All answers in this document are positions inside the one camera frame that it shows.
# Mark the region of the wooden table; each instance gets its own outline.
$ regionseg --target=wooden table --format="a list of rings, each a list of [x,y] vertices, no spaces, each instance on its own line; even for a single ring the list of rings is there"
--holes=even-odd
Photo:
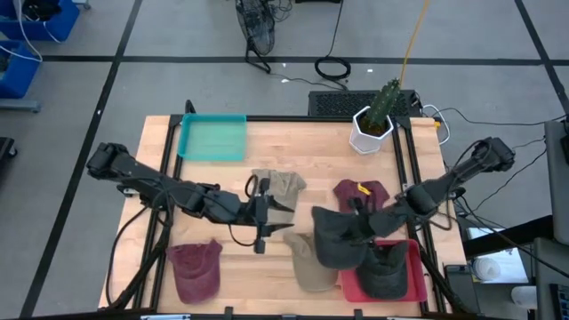
[[[157,170],[162,160],[168,121],[169,116],[148,116],[140,138],[137,160]],[[444,174],[445,168],[433,120],[412,118],[412,128],[421,177],[426,180]],[[313,226],[310,215],[313,205],[338,208],[332,189],[342,179],[380,181],[392,196],[387,204],[390,204],[393,196],[401,190],[391,138],[385,141],[379,153],[360,156],[348,144],[350,130],[350,123],[249,122],[246,159],[243,162],[184,162],[181,178],[195,182],[220,183],[222,189],[239,194],[244,201],[244,184],[252,169],[295,171],[308,186],[300,195],[294,215],[295,225],[289,228],[289,231],[308,233]],[[177,134],[174,146],[177,146]],[[405,170],[408,179],[412,180],[405,139],[402,139],[401,143]],[[176,148],[172,149],[169,174],[173,171]],[[140,208],[138,197],[126,198],[119,228]],[[445,211],[445,205],[441,206],[440,211]],[[148,211],[134,221],[118,243],[111,280],[112,299],[116,299],[139,268],[149,216]],[[446,224],[443,216],[433,217],[433,220]],[[432,231],[441,271],[443,265],[466,262],[455,222],[451,231],[437,228],[432,228]],[[234,227],[235,237],[243,242],[254,239],[254,232],[254,228]],[[348,303],[343,299],[339,285],[327,292],[304,292],[294,278],[291,251],[283,243],[282,232],[279,231],[266,239],[265,254],[254,254],[251,247],[239,246],[231,240],[227,226],[194,219],[176,209],[170,245],[206,242],[211,238],[223,245],[221,286],[217,298],[199,305],[181,303],[175,289],[172,264],[167,261],[158,312],[222,314],[225,307],[231,306],[235,314],[241,315],[349,316],[354,314],[356,308],[362,309],[365,316],[421,314],[419,304],[414,302]],[[389,237],[403,238],[406,238],[405,226]],[[143,307],[148,305],[154,274],[150,271],[147,277]],[[430,277],[425,276],[425,279],[429,292],[429,308],[435,310]],[[101,295],[100,306],[106,306],[104,294]]]

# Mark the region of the plastic tray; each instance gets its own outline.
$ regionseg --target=plastic tray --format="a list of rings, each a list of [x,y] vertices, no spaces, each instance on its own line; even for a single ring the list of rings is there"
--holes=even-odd
[[[186,114],[178,155],[191,161],[243,161],[246,142],[245,115]]]
[[[344,292],[344,298],[349,302],[393,302],[393,301],[425,301],[427,299],[427,288],[425,286],[425,277],[423,276],[423,268],[421,264],[421,256],[419,254],[419,245],[412,239],[407,240],[376,240],[377,245],[394,245],[401,241],[409,243],[407,251],[407,294],[398,300],[380,300],[370,298],[360,288],[357,281],[355,270],[340,271],[341,287]]]

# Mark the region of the white container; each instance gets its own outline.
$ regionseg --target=white container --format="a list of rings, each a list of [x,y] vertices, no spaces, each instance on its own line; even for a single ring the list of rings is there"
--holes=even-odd
[[[535,285],[523,285],[512,289],[512,300],[524,309],[537,309],[537,290]]]
[[[501,274],[500,265],[491,258],[476,258],[472,263],[472,269],[474,276],[482,282],[492,281]]]
[[[359,129],[357,118],[369,108],[367,106],[359,110],[352,118],[352,133],[349,135],[349,145],[360,155],[369,155],[380,151],[381,144],[393,131],[393,123],[391,123],[391,119],[388,117],[389,128],[380,137],[363,133]]]

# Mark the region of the blue storage crate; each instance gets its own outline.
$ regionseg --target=blue storage crate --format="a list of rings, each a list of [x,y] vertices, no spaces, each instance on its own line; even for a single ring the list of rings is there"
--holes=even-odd
[[[54,41],[52,34],[59,42],[67,40],[71,29],[79,16],[79,9],[72,0],[49,0],[58,2],[61,12],[53,15],[46,21],[22,21],[24,31],[29,40]],[[0,32],[3,32],[12,40],[24,40],[21,34],[20,23],[18,22],[18,12],[14,8],[12,0],[0,0],[0,16],[7,17],[9,20],[0,20]]]
[[[243,161],[246,142],[246,115],[186,114],[178,155],[192,161]]]
[[[21,56],[34,57],[34,55],[26,49],[24,43],[20,41],[0,41],[0,45]],[[16,57],[4,50],[0,50],[0,54],[9,58],[8,69],[6,69],[0,78],[0,98],[14,99],[25,96],[29,84],[31,84],[36,74],[39,62]]]

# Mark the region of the gray cap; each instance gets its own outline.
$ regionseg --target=gray cap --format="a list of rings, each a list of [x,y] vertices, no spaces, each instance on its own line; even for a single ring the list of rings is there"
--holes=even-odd
[[[252,174],[263,178],[269,178],[268,194],[275,198],[275,201],[283,206],[296,209],[299,193],[306,188],[306,182],[296,172],[278,172],[270,169],[253,169]],[[283,212],[275,209],[268,209],[267,223],[290,223],[293,221],[294,212]]]
[[[380,245],[367,251],[364,263],[356,268],[362,290],[371,298],[402,299],[408,290],[406,255],[409,244]]]
[[[320,263],[338,270],[350,270],[362,264],[367,244],[352,244],[343,238],[357,219],[355,214],[333,212],[314,206],[312,219],[314,241]]]
[[[299,286],[307,292],[332,289],[338,279],[338,271],[318,262],[312,235],[284,234],[284,242],[293,249],[294,276]]]

